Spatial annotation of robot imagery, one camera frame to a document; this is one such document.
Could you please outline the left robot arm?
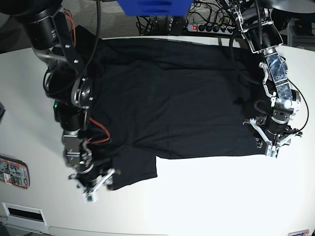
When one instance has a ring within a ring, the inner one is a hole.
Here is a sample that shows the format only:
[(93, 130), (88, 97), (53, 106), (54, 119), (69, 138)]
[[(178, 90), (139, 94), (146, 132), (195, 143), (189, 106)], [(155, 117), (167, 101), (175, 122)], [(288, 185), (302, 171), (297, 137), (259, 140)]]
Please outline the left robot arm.
[(272, 20), (272, 11), (313, 13), (313, 0), (222, 0), (221, 4), (232, 18), (236, 29), (250, 51), (263, 56), (259, 67), (263, 70), (262, 81), (266, 95), (270, 98), (271, 112), (264, 118), (251, 118), (250, 124), (267, 147), (276, 149), (290, 143), (294, 136), (301, 136), (300, 129), (292, 129), (289, 121), (301, 106), (301, 92), (290, 88), (285, 59), (277, 52), (283, 39)]

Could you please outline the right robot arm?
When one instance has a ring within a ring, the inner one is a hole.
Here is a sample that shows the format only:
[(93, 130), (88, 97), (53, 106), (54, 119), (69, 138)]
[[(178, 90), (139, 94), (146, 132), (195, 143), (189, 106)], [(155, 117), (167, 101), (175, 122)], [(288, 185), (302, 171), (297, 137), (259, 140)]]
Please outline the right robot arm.
[(63, 157), (75, 170), (69, 178), (92, 199), (115, 171), (103, 171), (94, 163), (90, 141), (82, 136), (92, 121), (93, 82), (87, 73), (90, 61), (76, 51), (66, 10), (60, 0), (3, 0), (0, 11), (22, 24), (34, 53), (47, 65), (43, 89), (55, 101), (55, 120), (63, 129)]

